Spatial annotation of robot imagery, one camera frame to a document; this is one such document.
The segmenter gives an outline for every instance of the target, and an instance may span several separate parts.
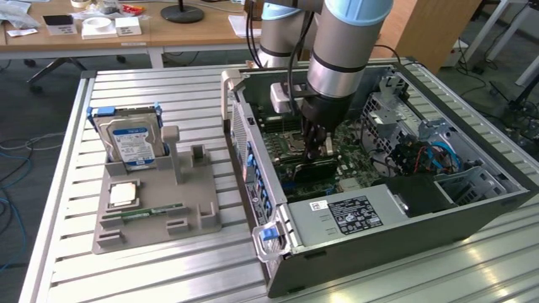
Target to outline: office chair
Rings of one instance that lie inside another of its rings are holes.
[[[115,56],[115,61],[119,63],[125,63],[125,57],[117,55]],[[78,60],[73,57],[62,57],[62,58],[55,58],[49,65],[46,65],[45,68],[42,68],[33,76],[31,78],[26,81],[27,85],[29,85],[29,90],[31,93],[39,93],[42,92],[42,87],[39,87],[38,85],[34,85],[34,83],[37,82],[38,79],[41,79],[42,77],[45,77],[55,68],[58,68],[63,63],[70,63],[75,66],[75,68],[78,68],[79,71],[85,71],[86,68],[83,67],[83,65],[78,62]],[[27,67],[34,67],[35,66],[35,62],[31,59],[25,59],[23,60],[23,65]]]

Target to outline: aluminum table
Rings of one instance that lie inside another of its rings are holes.
[[[234,66],[99,71],[79,80],[19,302],[492,302],[539,298],[539,203],[533,199],[464,241],[278,299],[265,296],[221,130],[219,73]],[[420,66],[408,66],[476,131],[539,183],[537,162],[501,137]],[[177,148],[210,152],[222,219],[218,233],[90,253],[103,147],[86,106],[162,107],[179,128]],[[420,95],[409,102],[428,118]]]

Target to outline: barcode sticker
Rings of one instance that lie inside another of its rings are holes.
[[[328,208],[328,202],[325,200],[310,202],[309,205],[312,211],[324,210]]]

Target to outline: tape roll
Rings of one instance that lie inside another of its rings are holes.
[[[70,0],[73,8],[85,8],[91,3],[91,0]]]

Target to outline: hard drive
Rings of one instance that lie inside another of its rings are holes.
[[[154,167],[165,155],[161,140],[161,108],[87,108],[87,120],[101,138],[109,162],[123,162],[127,171]]]

